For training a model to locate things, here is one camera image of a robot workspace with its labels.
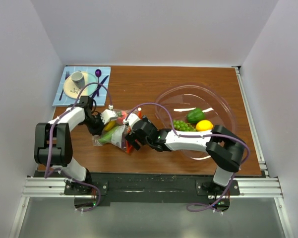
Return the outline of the clear zip top bag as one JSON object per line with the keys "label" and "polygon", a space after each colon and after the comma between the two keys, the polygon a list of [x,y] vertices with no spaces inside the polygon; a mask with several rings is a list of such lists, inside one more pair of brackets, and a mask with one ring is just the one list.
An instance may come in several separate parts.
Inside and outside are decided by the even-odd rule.
{"label": "clear zip top bag", "polygon": [[[127,135],[127,133],[130,131],[130,127],[128,125],[119,125],[116,123],[116,126],[115,127],[118,127],[118,129],[114,132],[114,134],[112,135],[112,138],[111,138],[111,142],[108,143],[108,144],[112,144],[116,147],[118,147],[119,149],[125,151],[126,153],[131,153],[133,151],[133,147],[126,141],[125,139],[125,136]],[[101,136],[101,135],[94,135],[93,136],[93,145],[94,146],[103,146],[105,144],[100,144],[98,142],[98,138]]]}

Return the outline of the green fake grapes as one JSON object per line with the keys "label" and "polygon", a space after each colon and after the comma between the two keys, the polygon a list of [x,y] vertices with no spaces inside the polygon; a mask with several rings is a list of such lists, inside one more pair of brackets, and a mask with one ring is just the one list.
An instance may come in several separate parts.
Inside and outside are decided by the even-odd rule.
{"label": "green fake grapes", "polygon": [[196,131],[194,126],[183,120],[173,120],[173,125],[177,131]]}

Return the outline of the large clear plastic bowl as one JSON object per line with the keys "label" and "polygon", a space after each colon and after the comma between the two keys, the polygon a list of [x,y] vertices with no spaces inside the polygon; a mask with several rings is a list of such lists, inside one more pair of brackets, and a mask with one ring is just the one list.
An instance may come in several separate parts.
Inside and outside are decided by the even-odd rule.
{"label": "large clear plastic bowl", "polygon": [[222,125],[232,133],[236,133],[235,116],[228,103],[210,88],[201,84],[180,85],[161,93],[155,103],[165,107],[155,107],[155,115],[165,128],[171,127],[170,119],[186,119],[188,112],[200,108],[206,116],[206,120],[213,125]]}

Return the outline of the green fake bell pepper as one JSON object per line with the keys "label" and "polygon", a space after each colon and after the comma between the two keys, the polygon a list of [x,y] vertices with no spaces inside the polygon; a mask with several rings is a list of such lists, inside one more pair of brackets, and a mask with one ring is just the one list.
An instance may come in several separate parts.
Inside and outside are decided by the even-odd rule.
{"label": "green fake bell pepper", "polygon": [[195,124],[206,119],[205,113],[200,108],[195,108],[188,112],[186,119],[189,123]]}

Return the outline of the yellow fake lemon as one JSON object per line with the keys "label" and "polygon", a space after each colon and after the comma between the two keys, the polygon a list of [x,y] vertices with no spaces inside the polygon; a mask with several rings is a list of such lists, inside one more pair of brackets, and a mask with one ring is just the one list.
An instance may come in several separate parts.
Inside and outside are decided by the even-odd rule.
{"label": "yellow fake lemon", "polygon": [[214,128],[214,125],[211,123],[211,121],[206,119],[199,121],[195,126],[195,129],[197,131],[208,131],[208,130],[212,130],[213,128]]}

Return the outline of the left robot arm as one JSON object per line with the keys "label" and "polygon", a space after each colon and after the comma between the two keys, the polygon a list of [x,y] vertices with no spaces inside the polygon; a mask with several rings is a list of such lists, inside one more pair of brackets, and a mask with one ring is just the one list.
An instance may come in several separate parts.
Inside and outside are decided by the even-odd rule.
{"label": "left robot arm", "polygon": [[46,167],[44,178],[53,172],[69,178],[69,187],[81,194],[95,192],[91,174],[73,158],[71,131],[78,125],[85,125],[89,133],[101,135],[105,127],[101,114],[94,113],[95,101],[82,96],[79,103],[67,108],[58,118],[39,123],[35,128],[34,160]]}

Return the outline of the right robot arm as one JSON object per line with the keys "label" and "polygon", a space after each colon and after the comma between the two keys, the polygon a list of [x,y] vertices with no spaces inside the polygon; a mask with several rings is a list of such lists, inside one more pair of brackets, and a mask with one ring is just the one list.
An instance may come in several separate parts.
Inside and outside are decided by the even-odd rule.
{"label": "right robot arm", "polygon": [[246,149],[245,142],[222,125],[200,132],[157,129],[147,117],[140,118],[135,114],[130,114],[123,122],[130,128],[125,139],[136,150],[147,145],[158,152],[189,150],[207,153],[217,164],[211,182],[211,189],[217,195],[228,190]]}

